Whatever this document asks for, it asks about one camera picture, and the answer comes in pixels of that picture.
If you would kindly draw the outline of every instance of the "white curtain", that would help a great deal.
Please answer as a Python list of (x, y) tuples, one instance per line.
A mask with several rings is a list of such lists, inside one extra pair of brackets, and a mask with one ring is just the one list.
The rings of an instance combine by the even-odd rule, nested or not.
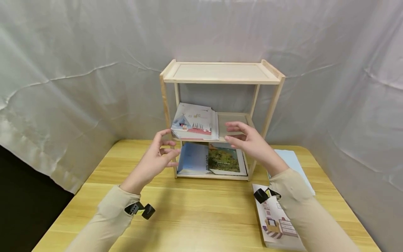
[[(158, 75), (173, 58), (264, 58), (287, 76), (267, 140), (308, 148), (379, 246), (398, 251), (402, 13), (398, 0), (3, 0), (0, 144), (75, 193), (116, 141), (164, 128)], [(253, 94), (180, 87), (218, 111), (248, 111)]]

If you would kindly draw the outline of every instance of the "book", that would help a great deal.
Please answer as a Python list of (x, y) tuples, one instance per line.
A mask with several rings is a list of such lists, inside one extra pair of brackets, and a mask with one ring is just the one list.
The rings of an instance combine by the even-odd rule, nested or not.
[[(262, 189), (270, 194), (267, 186), (252, 184), (252, 187), (253, 192)], [(306, 251), (297, 231), (281, 208), (276, 197), (269, 197), (262, 204), (256, 199), (255, 202), (258, 210), (260, 229), (266, 247)]]
[(178, 174), (247, 176), (241, 150), (228, 143), (186, 142), (179, 157)]
[(171, 130), (179, 139), (218, 140), (218, 113), (210, 107), (181, 102)]
[(208, 169), (216, 175), (247, 176), (242, 151), (229, 143), (209, 143)]
[(306, 174), (303, 171), (295, 152), (293, 152), (292, 150), (274, 150), (274, 151), (284, 160), (284, 162), (286, 162), (286, 164), (291, 169), (297, 171), (302, 176), (306, 185), (311, 190), (312, 195), (315, 195), (316, 193), (315, 193), (314, 189), (312, 188), (312, 185), (309, 182), (308, 178), (306, 177)]
[(207, 174), (208, 146), (186, 142), (179, 157), (178, 174)]

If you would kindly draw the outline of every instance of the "hand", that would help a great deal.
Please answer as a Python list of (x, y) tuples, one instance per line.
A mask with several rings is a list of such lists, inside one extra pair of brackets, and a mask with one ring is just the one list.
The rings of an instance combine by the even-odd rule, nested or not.
[(165, 167), (177, 166), (177, 162), (171, 162), (181, 152), (180, 149), (161, 148), (163, 145), (175, 146), (170, 140), (162, 140), (162, 137), (170, 133), (170, 129), (157, 132), (148, 150), (144, 153), (139, 164), (120, 185), (124, 191), (140, 194), (141, 190)]
[(284, 160), (266, 143), (256, 129), (242, 122), (227, 122), (227, 132), (243, 132), (243, 134), (225, 136), (225, 141), (232, 148), (243, 150), (246, 154), (262, 164), (271, 176), (288, 169)]

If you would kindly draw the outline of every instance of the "finger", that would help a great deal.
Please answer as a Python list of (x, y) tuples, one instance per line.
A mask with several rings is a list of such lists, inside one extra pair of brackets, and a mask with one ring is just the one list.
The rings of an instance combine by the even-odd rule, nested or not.
[(164, 129), (164, 130), (157, 132), (155, 134), (155, 137), (154, 137), (151, 145), (154, 147), (160, 148), (160, 143), (161, 143), (162, 137), (170, 132), (171, 132), (171, 129)]
[(166, 163), (168, 164), (169, 161), (171, 161), (172, 159), (176, 158), (180, 154), (180, 152), (181, 152), (180, 149), (175, 149), (173, 151), (170, 151), (166, 155), (162, 156), (162, 158), (164, 158)]
[(238, 138), (239, 140), (246, 141), (246, 135), (245, 134), (239, 134), (239, 135), (231, 135), (234, 138)]
[(246, 135), (253, 129), (243, 122), (226, 122), (225, 126), (227, 126), (227, 128), (239, 128), (239, 131), (245, 133)]
[(176, 142), (171, 140), (161, 140), (160, 145), (168, 145), (168, 146), (175, 146)]
[(160, 154), (161, 154), (161, 155), (164, 155), (164, 154), (168, 154), (168, 153), (170, 153), (170, 152), (172, 152), (172, 151), (175, 151), (175, 150), (169, 149), (169, 148), (161, 148), (161, 149), (160, 149)]
[(227, 132), (241, 132), (239, 127), (227, 127)]
[(231, 146), (235, 146), (235, 148), (237, 149), (242, 149), (242, 147), (244, 146), (245, 142), (238, 139), (238, 138), (234, 138), (232, 136), (225, 136), (224, 137), (225, 141), (227, 141), (229, 144), (231, 144)]
[(166, 167), (177, 167), (179, 165), (178, 162), (169, 162)]

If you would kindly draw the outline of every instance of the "wrist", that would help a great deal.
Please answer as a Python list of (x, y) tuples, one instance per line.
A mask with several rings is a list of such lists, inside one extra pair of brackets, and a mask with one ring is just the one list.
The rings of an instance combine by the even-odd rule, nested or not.
[(283, 171), (287, 170), (289, 167), (284, 162), (284, 160), (273, 150), (269, 150), (269, 155), (267, 155), (265, 161), (263, 162), (263, 167), (266, 168), (270, 176), (275, 176)]
[(145, 185), (147, 185), (145, 181), (131, 173), (120, 185), (120, 188), (131, 194), (140, 194)]

